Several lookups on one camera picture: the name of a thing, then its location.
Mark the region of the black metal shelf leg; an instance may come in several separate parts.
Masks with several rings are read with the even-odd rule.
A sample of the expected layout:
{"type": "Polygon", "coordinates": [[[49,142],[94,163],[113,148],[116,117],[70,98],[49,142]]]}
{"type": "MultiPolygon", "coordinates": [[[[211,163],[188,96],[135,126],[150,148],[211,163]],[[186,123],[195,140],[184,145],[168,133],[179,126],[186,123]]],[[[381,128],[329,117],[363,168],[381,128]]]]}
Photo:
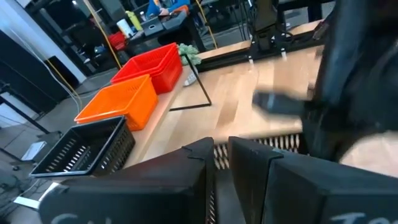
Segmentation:
{"type": "Polygon", "coordinates": [[[177,108],[171,108],[171,109],[169,109],[169,111],[172,112],[172,111],[192,110],[192,109],[204,108],[204,107],[211,106],[212,105],[212,101],[210,99],[210,96],[207,93],[203,83],[201,82],[200,77],[198,75],[198,72],[195,71],[192,61],[189,59],[187,54],[183,54],[182,56],[187,60],[188,65],[192,69],[192,72],[193,72],[194,76],[197,78],[197,82],[198,82],[202,92],[204,93],[206,99],[207,99],[207,103],[203,103],[203,104],[199,104],[199,105],[191,105],[191,106],[182,106],[182,107],[177,107],[177,108]]]}

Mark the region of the yellow green bottle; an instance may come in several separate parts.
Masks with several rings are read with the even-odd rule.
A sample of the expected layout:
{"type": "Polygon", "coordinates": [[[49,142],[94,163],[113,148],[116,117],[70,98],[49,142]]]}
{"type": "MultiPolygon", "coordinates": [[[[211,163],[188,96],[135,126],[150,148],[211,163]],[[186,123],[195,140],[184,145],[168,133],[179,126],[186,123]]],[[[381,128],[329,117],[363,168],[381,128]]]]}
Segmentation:
{"type": "Polygon", "coordinates": [[[132,11],[126,11],[125,13],[132,22],[133,26],[136,28],[136,30],[143,31],[143,28],[137,16],[132,11]]]}

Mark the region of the black office desk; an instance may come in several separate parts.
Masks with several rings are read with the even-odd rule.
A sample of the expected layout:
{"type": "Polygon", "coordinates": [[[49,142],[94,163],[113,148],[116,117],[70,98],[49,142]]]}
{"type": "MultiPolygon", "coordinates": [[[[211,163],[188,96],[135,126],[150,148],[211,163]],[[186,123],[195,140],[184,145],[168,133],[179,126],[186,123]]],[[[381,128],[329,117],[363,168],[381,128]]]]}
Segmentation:
{"type": "Polygon", "coordinates": [[[143,34],[140,37],[135,37],[127,41],[126,49],[132,53],[143,52],[144,48],[140,50],[140,45],[149,44],[146,50],[151,50],[162,45],[167,45],[172,42],[178,44],[193,44],[199,51],[199,53],[206,52],[207,49],[199,35],[199,31],[195,25],[194,16],[190,14],[185,20],[179,25],[175,26],[170,30],[162,30],[155,34],[146,36],[143,34]]]}

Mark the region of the person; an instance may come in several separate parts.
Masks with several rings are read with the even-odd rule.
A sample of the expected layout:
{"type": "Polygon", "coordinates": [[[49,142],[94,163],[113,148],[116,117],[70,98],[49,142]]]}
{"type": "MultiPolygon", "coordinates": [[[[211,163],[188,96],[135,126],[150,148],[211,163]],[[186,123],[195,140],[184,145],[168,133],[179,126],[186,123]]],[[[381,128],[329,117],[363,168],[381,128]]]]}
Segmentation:
{"type": "Polygon", "coordinates": [[[149,0],[146,16],[167,16],[181,6],[189,6],[190,0],[149,0]]]}

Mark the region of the grey storage bin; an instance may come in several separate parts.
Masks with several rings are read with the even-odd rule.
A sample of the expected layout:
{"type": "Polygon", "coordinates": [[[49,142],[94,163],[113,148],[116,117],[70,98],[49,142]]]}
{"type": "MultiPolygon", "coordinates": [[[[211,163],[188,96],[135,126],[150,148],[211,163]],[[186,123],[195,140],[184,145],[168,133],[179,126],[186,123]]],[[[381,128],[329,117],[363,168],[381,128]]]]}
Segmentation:
{"type": "Polygon", "coordinates": [[[185,11],[175,11],[169,16],[165,16],[161,19],[161,23],[166,30],[173,29],[183,23],[187,13],[185,11]]]}
{"type": "Polygon", "coordinates": [[[145,36],[150,36],[164,30],[163,24],[161,23],[158,16],[152,16],[142,23],[142,28],[145,36]]]}

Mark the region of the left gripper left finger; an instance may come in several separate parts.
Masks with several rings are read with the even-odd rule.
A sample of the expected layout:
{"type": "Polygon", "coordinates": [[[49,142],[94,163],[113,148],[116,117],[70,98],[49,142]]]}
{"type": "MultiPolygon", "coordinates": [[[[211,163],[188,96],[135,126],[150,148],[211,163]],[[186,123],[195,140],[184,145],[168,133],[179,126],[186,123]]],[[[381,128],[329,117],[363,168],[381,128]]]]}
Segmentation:
{"type": "Polygon", "coordinates": [[[206,137],[104,177],[71,179],[39,205],[42,224],[208,224],[215,165],[206,137]]]}

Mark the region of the white paper roll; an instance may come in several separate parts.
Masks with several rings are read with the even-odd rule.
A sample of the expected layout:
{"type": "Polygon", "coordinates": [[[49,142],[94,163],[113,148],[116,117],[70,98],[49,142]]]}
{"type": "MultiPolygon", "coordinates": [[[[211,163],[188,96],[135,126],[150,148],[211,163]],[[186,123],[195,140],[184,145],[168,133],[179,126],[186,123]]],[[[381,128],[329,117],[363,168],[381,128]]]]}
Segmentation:
{"type": "Polygon", "coordinates": [[[121,19],[116,23],[116,25],[127,39],[130,39],[131,37],[134,36],[134,32],[131,29],[130,25],[128,24],[127,20],[121,19]]]}

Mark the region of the green plant in white pot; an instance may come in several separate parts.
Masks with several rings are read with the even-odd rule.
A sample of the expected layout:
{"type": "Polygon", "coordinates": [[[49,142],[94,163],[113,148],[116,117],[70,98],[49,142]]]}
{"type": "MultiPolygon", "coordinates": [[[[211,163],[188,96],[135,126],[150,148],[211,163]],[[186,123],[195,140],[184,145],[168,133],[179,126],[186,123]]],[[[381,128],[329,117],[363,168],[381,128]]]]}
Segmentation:
{"type": "MultiPolygon", "coordinates": [[[[190,59],[193,70],[198,73],[196,68],[197,65],[201,64],[201,58],[197,55],[199,51],[193,45],[179,44],[178,45],[178,53],[183,66],[189,66],[188,60],[185,58],[185,55],[190,59]]],[[[183,86],[190,86],[197,81],[197,78],[193,72],[189,74],[187,79],[184,81],[183,86]]]]}

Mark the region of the white floor box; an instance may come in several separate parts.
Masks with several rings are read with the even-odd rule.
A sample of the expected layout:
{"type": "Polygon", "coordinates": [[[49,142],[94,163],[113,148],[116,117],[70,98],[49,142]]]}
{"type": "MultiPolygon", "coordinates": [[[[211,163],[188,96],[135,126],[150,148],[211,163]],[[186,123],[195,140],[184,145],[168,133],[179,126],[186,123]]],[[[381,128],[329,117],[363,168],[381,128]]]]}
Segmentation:
{"type": "Polygon", "coordinates": [[[47,145],[45,141],[34,142],[22,156],[22,161],[35,161],[40,151],[47,145]]]}

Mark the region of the red bag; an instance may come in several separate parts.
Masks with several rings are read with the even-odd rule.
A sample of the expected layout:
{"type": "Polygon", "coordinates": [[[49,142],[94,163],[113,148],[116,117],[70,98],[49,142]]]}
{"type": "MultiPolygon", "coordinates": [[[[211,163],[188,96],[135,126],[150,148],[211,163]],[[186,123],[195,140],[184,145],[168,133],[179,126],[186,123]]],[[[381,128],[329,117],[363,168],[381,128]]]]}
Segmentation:
{"type": "Polygon", "coordinates": [[[115,34],[108,35],[108,40],[112,48],[117,51],[124,50],[127,46],[127,39],[120,31],[115,34]]]}

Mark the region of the black cabinet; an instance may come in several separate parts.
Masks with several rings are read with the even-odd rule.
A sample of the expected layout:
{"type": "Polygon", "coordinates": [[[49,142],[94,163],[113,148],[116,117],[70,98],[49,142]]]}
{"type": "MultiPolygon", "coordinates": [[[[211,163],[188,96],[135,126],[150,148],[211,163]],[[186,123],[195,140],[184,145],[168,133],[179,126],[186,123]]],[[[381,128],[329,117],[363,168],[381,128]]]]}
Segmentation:
{"type": "Polygon", "coordinates": [[[47,113],[68,93],[42,62],[0,30],[0,86],[36,113],[47,113]]]}

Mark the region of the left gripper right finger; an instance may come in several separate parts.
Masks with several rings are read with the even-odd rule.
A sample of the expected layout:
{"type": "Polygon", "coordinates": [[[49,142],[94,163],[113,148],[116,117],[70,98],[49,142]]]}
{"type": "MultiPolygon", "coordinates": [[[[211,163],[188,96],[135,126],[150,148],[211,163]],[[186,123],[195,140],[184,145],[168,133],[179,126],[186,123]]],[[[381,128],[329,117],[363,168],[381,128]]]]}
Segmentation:
{"type": "Polygon", "coordinates": [[[246,224],[398,224],[398,179],[230,137],[246,224]]]}

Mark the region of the orange plastic slotted basket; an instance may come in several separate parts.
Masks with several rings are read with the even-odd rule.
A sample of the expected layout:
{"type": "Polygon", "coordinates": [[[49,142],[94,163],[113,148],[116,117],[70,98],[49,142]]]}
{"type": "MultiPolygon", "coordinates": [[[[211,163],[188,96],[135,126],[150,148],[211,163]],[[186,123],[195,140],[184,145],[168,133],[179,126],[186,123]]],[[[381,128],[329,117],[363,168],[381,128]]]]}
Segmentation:
{"type": "Polygon", "coordinates": [[[101,89],[75,117],[78,124],[125,116],[128,128],[145,128],[158,103],[150,75],[129,79],[101,89]]]}

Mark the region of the black aluminium frame rail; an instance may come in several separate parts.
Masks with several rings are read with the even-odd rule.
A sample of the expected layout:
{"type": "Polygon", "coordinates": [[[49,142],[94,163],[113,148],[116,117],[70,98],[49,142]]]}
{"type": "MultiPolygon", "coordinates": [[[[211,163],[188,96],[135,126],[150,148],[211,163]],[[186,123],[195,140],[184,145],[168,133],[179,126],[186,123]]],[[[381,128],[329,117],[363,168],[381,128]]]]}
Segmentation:
{"type": "Polygon", "coordinates": [[[223,68],[236,63],[247,62],[249,59],[254,61],[281,56],[282,52],[290,53],[298,50],[307,49],[310,47],[316,47],[325,43],[325,38],[322,39],[311,39],[309,37],[301,37],[298,40],[293,41],[284,50],[277,47],[272,47],[269,50],[260,50],[257,43],[251,44],[250,47],[240,50],[235,50],[221,55],[212,56],[210,58],[203,59],[201,64],[197,65],[196,68],[199,72],[207,72],[217,68],[223,68]]]}

